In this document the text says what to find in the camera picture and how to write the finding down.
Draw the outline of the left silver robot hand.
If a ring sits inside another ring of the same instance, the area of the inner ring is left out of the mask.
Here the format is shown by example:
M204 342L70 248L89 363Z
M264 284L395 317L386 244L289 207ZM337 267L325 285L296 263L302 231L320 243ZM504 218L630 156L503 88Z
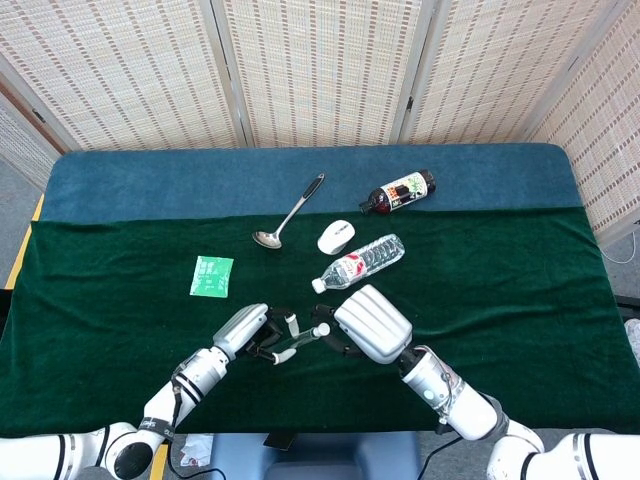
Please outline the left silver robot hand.
M248 305L236 312L213 336L213 345L233 361L238 355L247 354L262 358L273 365L290 360L296 353L294 347L282 352L271 352L267 348L276 344L283 335L276 323L278 319L297 323L293 311L273 308L267 304Z

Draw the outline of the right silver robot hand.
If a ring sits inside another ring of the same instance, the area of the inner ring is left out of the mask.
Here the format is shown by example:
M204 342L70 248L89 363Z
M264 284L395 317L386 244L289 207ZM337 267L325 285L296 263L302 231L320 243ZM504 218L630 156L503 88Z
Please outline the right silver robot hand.
M372 285L363 286L337 308L316 304L311 319L317 326L329 326L323 341L344 357L367 356L378 364L391 364L412 341L412 324Z

